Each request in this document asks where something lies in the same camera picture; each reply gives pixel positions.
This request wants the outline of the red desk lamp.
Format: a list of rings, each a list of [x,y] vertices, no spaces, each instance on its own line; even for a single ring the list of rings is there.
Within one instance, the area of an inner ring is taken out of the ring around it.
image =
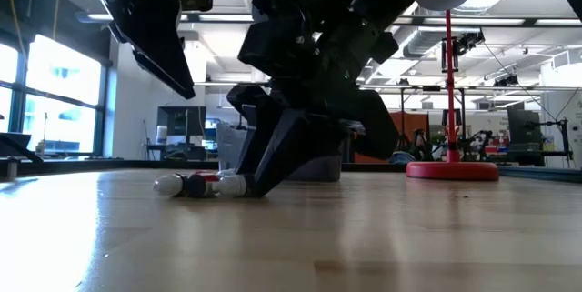
[[[444,47],[445,71],[447,73],[447,159],[444,162],[411,162],[406,165],[406,175],[410,178],[436,179],[447,181],[484,181],[496,182],[499,179],[497,166],[491,163],[463,162],[460,160],[457,142],[455,115],[456,70],[452,36],[451,10],[466,0],[416,0],[421,7],[445,13],[446,39]]]

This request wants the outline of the black computer monitor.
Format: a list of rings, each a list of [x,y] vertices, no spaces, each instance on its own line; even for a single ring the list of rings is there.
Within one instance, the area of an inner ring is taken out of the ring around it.
[[[158,126],[165,126],[169,136],[202,136],[205,133],[204,106],[160,106],[157,108]]]

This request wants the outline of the grey translucent plastic bin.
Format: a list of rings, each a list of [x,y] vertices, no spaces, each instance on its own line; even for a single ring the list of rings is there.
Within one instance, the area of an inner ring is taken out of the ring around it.
[[[236,173],[246,131],[234,129],[224,122],[216,125],[219,174],[232,176]],[[336,182],[341,176],[342,156],[315,158],[299,167],[287,180],[305,182]]]

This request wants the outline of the dark desk with equipment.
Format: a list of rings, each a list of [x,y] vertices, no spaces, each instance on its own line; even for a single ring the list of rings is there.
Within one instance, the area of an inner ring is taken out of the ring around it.
[[[158,153],[160,161],[206,161],[206,150],[202,146],[195,145],[146,145],[146,154],[152,158]]]

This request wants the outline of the black metal table frame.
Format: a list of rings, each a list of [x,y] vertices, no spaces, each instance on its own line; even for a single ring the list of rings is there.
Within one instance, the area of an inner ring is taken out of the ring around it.
[[[162,162],[145,160],[79,160],[79,161],[31,161],[16,162],[18,176],[66,174],[76,172],[111,171],[116,169],[191,169],[218,170],[217,162]],[[350,164],[341,165],[342,172],[405,173],[404,165]],[[582,185],[582,170],[532,166],[501,166],[501,176],[556,181]]]

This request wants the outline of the black monitor on stand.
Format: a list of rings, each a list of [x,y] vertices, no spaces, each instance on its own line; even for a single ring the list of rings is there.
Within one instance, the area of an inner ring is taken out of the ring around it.
[[[543,166],[542,134],[539,114],[529,110],[508,109],[509,146],[507,157],[521,166]]]

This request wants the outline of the silver ventilation duct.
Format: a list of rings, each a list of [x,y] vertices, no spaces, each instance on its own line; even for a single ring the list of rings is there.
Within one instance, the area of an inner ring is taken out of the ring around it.
[[[475,27],[453,27],[451,36],[457,41],[458,55],[464,55],[485,42],[483,31]],[[403,56],[421,58],[439,46],[446,37],[447,32],[444,27],[419,27],[411,35],[411,39],[401,47]]]

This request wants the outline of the dark slanted panel with post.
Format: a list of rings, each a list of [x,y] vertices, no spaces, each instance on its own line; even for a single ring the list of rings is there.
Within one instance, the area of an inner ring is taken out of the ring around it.
[[[27,148],[30,135],[20,133],[0,133],[0,183],[14,181],[18,167],[25,158],[34,164],[44,160]]]

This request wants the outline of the orange room divider panel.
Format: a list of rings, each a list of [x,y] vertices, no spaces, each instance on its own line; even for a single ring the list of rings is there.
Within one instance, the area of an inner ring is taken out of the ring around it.
[[[398,130],[398,136],[396,140],[396,150],[395,153],[390,157],[389,161],[392,164],[398,165],[406,165],[404,163],[400,163],[398,161],[398,154],[401,151],[401,137],[406,135],[409,140],[413,139],[413,133],[416,129],[423,129],[426,132],[426,138],[429,142],[428,138],[428,128],[429,128],[429,121],[427,114],[411,114],[407,112],[396,112],[391,115],[396,128]]]

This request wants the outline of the large glass window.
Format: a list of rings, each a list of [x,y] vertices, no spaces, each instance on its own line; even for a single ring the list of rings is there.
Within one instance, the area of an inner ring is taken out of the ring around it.
[[[0,133],[48,156],[93,154],[103,121],[105,69],[56,41],[0,39]]]

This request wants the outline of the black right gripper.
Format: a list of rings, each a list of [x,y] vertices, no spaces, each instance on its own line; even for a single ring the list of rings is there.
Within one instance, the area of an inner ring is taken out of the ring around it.
[[[387,159],[396,150],[398,130],[374,90],[354,83],[308,87],[274,80],[272,96],[306,112],[287,109],[279,120],[279,104],[261,86],[236,85],[226,96],[247,122],[236,172],[252,175],[247,177],[251,197],[266,195],[289,177],[336,182],[346,130],[356,133],[354,149],[361,155]]]

